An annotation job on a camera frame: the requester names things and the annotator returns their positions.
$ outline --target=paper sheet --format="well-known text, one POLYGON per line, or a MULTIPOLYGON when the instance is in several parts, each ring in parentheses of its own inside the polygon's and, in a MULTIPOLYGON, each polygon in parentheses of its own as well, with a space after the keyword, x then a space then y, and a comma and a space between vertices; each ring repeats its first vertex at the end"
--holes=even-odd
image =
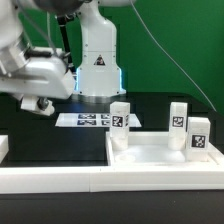
MULTIPOLYGON (((110 114, 61 113, 57 127, 110 127, 110 114)), ((135 114, 130 114, 130 127, 141 127, 135 114)))

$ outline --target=black table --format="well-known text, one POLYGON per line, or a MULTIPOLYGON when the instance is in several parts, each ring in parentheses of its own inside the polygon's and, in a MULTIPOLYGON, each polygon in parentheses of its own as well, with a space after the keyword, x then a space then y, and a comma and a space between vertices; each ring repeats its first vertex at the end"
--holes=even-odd
MULTIPOLYGON (((142 128, 168 131, 171 102, 187 102, 188 115, 208 117, 210 142, 224 152, 224 117, 185 94, 128 93, 142 128)), ((1 167, 107 166, 108 128, 56 128, 59 113, 108 113, 110 104, 55 101, 56 113, 41 117, 21 111, 0 96, 0 134, 10 151, 1 167)), ((224 191, 106 192, 0 195, 1 223, 223 223, 224 191)))

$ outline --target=green wall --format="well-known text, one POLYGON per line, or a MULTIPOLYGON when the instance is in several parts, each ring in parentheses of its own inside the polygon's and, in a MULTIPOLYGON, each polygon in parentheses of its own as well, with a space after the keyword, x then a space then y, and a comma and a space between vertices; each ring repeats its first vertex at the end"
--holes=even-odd
MULTIPOLYGON (((138 0, 139 10, 159 43, 175 58, 224 114, 224 1, 138 0)), ((118 28, 118 64, 129 92, 182 92, 206 102, 182 72, 148 37, 131 7, 102 8, 118 28)), ((46 30, 46 14, 32 12, 46 30)), ((52 39, 62 46, 52 16, 52 39)), ((35 45, 46 45, 26 22, 35 45)), ((79 21, 68 24, 75 65, 81 63, 79 21)))

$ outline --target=sticker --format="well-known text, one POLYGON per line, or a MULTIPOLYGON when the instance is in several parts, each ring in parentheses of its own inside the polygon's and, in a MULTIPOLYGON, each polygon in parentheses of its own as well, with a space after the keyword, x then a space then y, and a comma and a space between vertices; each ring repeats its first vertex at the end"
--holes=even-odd
POLYGON ((107 126, 109 127, 110 126, 110 120, 102 120, 102 126, 107 126))
POLYGON ((101 114, 101 119, 110 119, 110 114, 101 114))
POLYGON ((79 114, 78 119, 96 119, 96 114, 79 114))
POLYGON ((96 120, 79 120, 77 125, 96 126, 96 120))
POLYGON ((113 127, 123 127, 123 117, 113 116, 112 117, 113 127))
POLYGON ((192 135, 191 147, 194 148, 205 148, 205 139, 204 135, 192 135))
POLYGON ((173 127, 183 127, 184 117, 173 117, 173 127))
POLYGON ((101 55, 97 58, 97 60, 94 63, 94 65, 105 66, 105 62, 104 62, 103 57, 101 55))

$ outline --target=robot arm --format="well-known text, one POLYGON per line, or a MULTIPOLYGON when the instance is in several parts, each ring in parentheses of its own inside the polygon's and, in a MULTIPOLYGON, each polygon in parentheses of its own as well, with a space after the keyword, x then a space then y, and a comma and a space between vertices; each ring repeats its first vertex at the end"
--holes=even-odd
MULTIPOLYGON (((92 0, 20 0, 20 4, 24 8, 40 9, 50 13, 69 14, 77 10, 83 2, 91 2, 92 0)), ((13 0, 14 4, 18 4, 18 0, 13 0)))
POLYGON ((50 115, 52 104, 47 103, 46 97, 67 99, 74 90, 75 80, 61 58, 50 52, 30 54, 14 6, 61 14, 76 11, 83 1, 0 1, 0 91, 22 96, 23 109, 50 115))

